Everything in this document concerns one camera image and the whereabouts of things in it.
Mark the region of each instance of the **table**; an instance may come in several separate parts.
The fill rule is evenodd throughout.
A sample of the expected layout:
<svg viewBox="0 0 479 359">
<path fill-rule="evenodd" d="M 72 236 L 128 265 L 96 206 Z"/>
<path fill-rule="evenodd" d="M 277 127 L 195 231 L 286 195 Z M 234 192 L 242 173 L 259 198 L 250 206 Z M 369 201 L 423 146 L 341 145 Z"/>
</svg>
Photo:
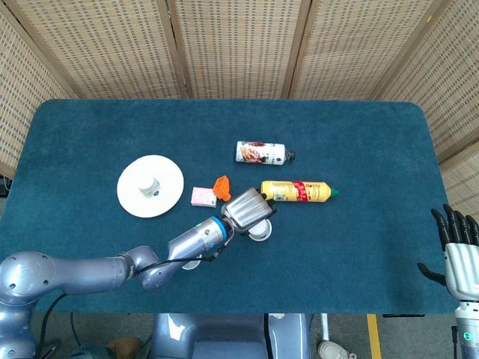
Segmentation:
<svg viewBox="0 0 479 359">
<path fill-rule="evenodd" d="M 238 140 L 283 143 L 283 166 L 236 163 Z M 122 170 L 159 154 L 183 171 L 177 205 L 157 218 L 118 203 Z M 455 300 L 416 268 L 443 271 L 430 209 L 446 201 L 422 110 L 407 102 L 55 99 L 34 116 L 0 222 L 0 254 L 87 258 L 151 246 L 220 208 L 191 207 L 192 187 L 227 174 L 232 195 L 262 180 L 325 181 L 326 203 L 277 203 L 272 236 L 238 237 L 213 263 L 180 271 L 159 293 L 129 281 L 69 296 L 94 312 L 451 312 Z M 40 302 L 45 308 L 52 294 Z"/>
</svg>

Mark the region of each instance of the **white bottle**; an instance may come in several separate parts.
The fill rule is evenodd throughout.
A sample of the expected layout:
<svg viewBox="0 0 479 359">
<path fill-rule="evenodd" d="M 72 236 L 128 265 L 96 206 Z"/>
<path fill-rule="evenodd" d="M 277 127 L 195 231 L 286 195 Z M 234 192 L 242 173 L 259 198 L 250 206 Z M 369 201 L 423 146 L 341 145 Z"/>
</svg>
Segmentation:
<svg viewBox="0 0 479 359">
<path fill-rule="evenodd" d="M 264 165 L 283 165 L 296 158 L 283 144 L 264 144 L 263 142 L 238 141 L 237 162 L 262 163 Z"/>
</svg>

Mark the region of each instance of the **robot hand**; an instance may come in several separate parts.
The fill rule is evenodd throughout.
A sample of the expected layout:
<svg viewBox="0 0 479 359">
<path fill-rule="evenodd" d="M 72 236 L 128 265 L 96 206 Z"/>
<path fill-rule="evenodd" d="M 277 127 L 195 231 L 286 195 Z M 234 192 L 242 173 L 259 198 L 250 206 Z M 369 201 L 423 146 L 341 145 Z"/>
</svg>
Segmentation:
<svg viewBox="0 0 479 359">
<path fill-rule="evenodd" d="M 470 215 L 463 216 L 445 204 L 448 222 L 432 209 L 445 260 L 445 276 L 418 263 L 421 273 L 446 286 L 460 301 L 455 315 L 463 358 L 479 358 L 479 225 Z"/>
<path fill-rule="evenodd" d="M 446 286 L 449 293 L 460 301 L 479 301 L 479 225 L 470 215 L 452 210 L 445 204 L 448 222 L 436 209 L 439 239 L 445 259 L 445 276 L 430 271 L 418 263 L 419 270 L 428 279 Z"/>
</svg>

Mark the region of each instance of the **black cable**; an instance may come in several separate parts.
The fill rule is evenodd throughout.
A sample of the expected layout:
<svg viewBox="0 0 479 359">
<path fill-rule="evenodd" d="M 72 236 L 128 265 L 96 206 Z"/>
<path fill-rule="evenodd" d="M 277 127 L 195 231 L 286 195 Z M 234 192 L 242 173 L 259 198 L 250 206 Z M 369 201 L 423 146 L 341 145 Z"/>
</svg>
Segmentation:
<svg viewBox="0 0 479 359">
<path fill-rule="evenodd" d="M 191 257 L 191 258 L 177 258 L 175 260 L 163 260 L 161 262 L 156 262 L 156 263 L 151 263 L 148 266 L 143 267 L 142 269 L 139 269 L 138 271 L 135 271 L 135 275 L 140 275 L 144 271 L 147 271 L 148 269 L 152 269 L 158 266 L 161 266 L 166 263 L 175 263 L 175 262 L 191 262 L 191 261 L 203 261 L 203 262 L 212 262 L 215 260 L 218 255 L 223 252 L 223 250 L 226 248 L 226 246 L 223 244 L 221 247 L 219 247 L 215 253 L 213 253 L 209 257 L 202 257 L 202 258 L 197 258 L 197 257 Z"/>
<path fill-rule="evenodd" d="M 143 348 L 150 342 L 152 336 L 153 336 L 153 335 L 151 334 L 151 335 L 148 337 L 148 339 L 146 339 L 146 341 L 145 341 L 143 344 L 141 344 L 140 349 L 143 349 Z"/>
<path fill-rule="evenodd" d="M 45 315 L 43 316 L 43 321 L 42 321 L 42 328 L 40 330 L 40 340 L 38 341 L 38 346 L 37 346 L 37 351 L 35 352 L 35 359 L 40 359 L 41 353 L 42 353 L 42 348 L 43 344 L 45 343 L 45 335 L 46 335 L 46 323 L 48 322 L 48 318 L 50 317 L 50 313 L 52 312 L 53 308 L 57 303 L 65 298 L 68 294 L 62 294 L 59 295 L 53 303 L 50 304 L 50 307 L 46 311 Z"/>
<path fill-rule="evenodd" d="M 454 359 L 457 359 L 457 326 L 453 325 L 451 327 L 451 334 L 452 334 L 452 345 L 453 345 L 453 356 Z"/>
<path fill-rule="evenodd" d="M 266 352 L 268 353 L 268 359 L 275 359 L 274 355 L 272 354 L 271 337 L 269 336 L 269 314 L 268 313 L 264 314 L 263 326 L 264 326 L 264 340 L 266 341 Z"/>
<path fill-rule="evenodd" d="M 311 321 L 309 323 L 309 329 L 308 329 L 309 334 L 311 334 L 311 327 L 313 326 L 314 318 L 316 318 L 316 313 L 313 314 L 313 317 L 311 318 Z"/>
<path fill-rule="evenodd" d="M 78 335 L 76 334 L 75 325 L 73 324 L 73 312 L 70 312 L 70 326 L 72 327 L 72 333 L 75 337 L 76 344 L 78 344 L 78 346 L 82 346 L 80 339 L 78 339 Z"/>
</svg>

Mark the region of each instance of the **white plate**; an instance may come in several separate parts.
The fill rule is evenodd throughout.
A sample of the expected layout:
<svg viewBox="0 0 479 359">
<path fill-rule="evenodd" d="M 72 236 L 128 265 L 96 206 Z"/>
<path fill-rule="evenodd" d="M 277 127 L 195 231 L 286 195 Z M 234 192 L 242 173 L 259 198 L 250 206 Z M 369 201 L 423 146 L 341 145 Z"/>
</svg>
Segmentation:
<svg viewBox="0 0 479 359">
<path fill-rule="evenodd" d="M 141 176 L 155 177 L 159 181 L 157 196 L 147 198 L 138 188 Z M 131 215 L 142 218 L 156 217 L 167 212 L 183 193 L 183 174 L 170 159 L 150 155 L 129 164 L 120 175 L 117 196 L 121 206 Z"/>
</svg>

